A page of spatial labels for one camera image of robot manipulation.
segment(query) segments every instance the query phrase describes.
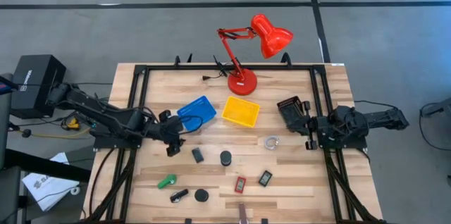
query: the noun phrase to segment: blue plastic tray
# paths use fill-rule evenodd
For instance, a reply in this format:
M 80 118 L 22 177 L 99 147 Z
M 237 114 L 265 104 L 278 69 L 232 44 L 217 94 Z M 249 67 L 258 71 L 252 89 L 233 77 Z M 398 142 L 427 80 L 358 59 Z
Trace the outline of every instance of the blue plastic tray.
M 210 104 L 206 96 L 202 96 L 196 101 L 193 101 L 191 104 L 188 104 L 185 107 L 179 109 L 177 111 L 177 114 L 178 116 L 182 117 L 182 122 L 186 130 L 194 130 L 199 127 L 200 119 L 184 119 L 183 116 L 199 116 L 203 119 L 203 123 L 206 123 L 214 118 L 216 111 L 214 110 L 213 106 Z

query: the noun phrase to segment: wooden tabletop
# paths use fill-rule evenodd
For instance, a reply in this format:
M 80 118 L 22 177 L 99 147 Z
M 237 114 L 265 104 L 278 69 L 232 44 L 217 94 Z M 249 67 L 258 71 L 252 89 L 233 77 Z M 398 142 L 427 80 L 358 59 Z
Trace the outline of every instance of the wooden tabletop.
M 134 63 L 118 65 L 110 96 L 110 104 L 125 108 L 128 102 Z M 205 95 L 216 109 L 216 117 L 202 126 L 202 130 L 184 135 L 187 141 L 174 157 L 166 156 L 166 145 L 145 139 L 138 150 L 134 169 L 127 223 L 183 223 L 191 218 L 193 223 L 237 223 L 238 203 L 244 202 L 251 223 L 267 218 L 269 223 L 334 223 L 333 207 L 322 150 L 307 151 L 307 137 L 291 133 L 285 128 L 276 104 L 298 96 L 310 101 L 314 107 L 309 73 L 305 70 L 255 70 L 257 89 L 240 97 L 260 105 L 254 128 L 232 124 L 221 118 L 229 96 L 235 96 L 220 77 L 202 81 L 203 75 L 217 76 L 214 70 L 160 70 L 152 71 L 147 89 L 146 106 L 155 114 L 165 109 L 176 114 L 179 108 Z M 334 107 L 353 106 L 350 84 L 343 65 L 326 64 L 328 84 Z M 321 80 L 319 82 L 323 109 Z M 264 147 L 271 135 L 280 139 L 274 151 Z M 191 150 L 199 147 L 204 161 L 196 163 Z M 223 167 L 219 154 L 228 150 L 232 164 Z M 108 149 L 96 154 L 88 192 Z M 100 203 L 111 187 L 116 164 L 115 150 L 102 168 L 94 192 L 94 207 Z M 350 186 L 363 205 L 377 218 L 382 218 L 368 160 L 356 150 L 344 150 Z M 267 187 L 262 187 L 259 177 L 265 170 L 273 173 Z M 163 189 L 156 185 L 167 174 L 176 174 L 177 182 Z M 247 179 L 243 194 L 234 192 L 237 177 Z M 189 194 L 177 204 L 169 200 L 172 193 L 189 189 Z M 197 189 L 209 193 L 207 202 L 194 199 Z M 343 216 L 347 217 L 344 195 L 340 192 Z M 122 191 L 116 200 L 115 217 L 118 217 Z M 88 213 L 89 193 L 84 209 Z

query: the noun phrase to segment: yellow cable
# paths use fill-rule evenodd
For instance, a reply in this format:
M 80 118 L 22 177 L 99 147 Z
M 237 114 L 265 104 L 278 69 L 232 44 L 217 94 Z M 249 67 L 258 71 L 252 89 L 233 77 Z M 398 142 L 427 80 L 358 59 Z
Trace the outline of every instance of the yellow cable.
M 85 134 L 86 132 L 89 132 L 89 130 L 91 130 L 91 128 L 87 128 L 86 130 L 83 130 L 83 131 L 81 131 L 79 133 L 75 133 L 73 135 L 59 135 L 58 136 L 58 135 L 40 135 L 40 134 L 34 134 L 34 133 L 32 133 L 31 135 L 35 136 L 35 137 L 49 137 L 49 138 L 56 138 L 56 139 L 58 139 L 58 138 L 72 139 L 72 137 L 76 137 L 76 136 L 80 136 L 82 134 Z

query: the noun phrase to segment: yellow plastic basket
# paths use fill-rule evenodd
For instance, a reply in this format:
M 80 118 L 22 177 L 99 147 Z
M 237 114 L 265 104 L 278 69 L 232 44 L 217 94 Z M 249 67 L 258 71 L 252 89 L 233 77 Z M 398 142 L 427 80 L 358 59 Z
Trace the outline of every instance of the yellow plastic basket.
M 246 127 L 254 127 L 260 105 L 236 97 L 228 97 L 222 117 Z

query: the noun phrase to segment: lamp arm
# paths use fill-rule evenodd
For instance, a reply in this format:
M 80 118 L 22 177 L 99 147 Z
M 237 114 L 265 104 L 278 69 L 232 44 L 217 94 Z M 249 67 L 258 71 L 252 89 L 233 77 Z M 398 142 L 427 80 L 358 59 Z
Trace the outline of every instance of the lamp arm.
M 236 34 L 236 32 L 247 32 L 247 35 L 239 35 L 239 34 Z M 244 80 L 245 77 L 242 73 L 240 64 L 238 63 L 237 59 L 235 58 L 235 55 L 233 55 L 233 52 L 227 43 L 227 39 L 254 39 L 254 37 L 256 37 L 257 33 L 251 27 L 243 27 L 243 28 L 238 28 L 238 29 L 227 29 L 227 30 L 219 29 L 218 35 L 221 38 L 221 41 L 223 42 L 223 45 L 224 45 L 225 50 L 227 51 L 229 57 L 232 59 L 233 65 L 235 66 L 235 70 L 237 71 L 237 76 L 240 77 L 241 80 Z

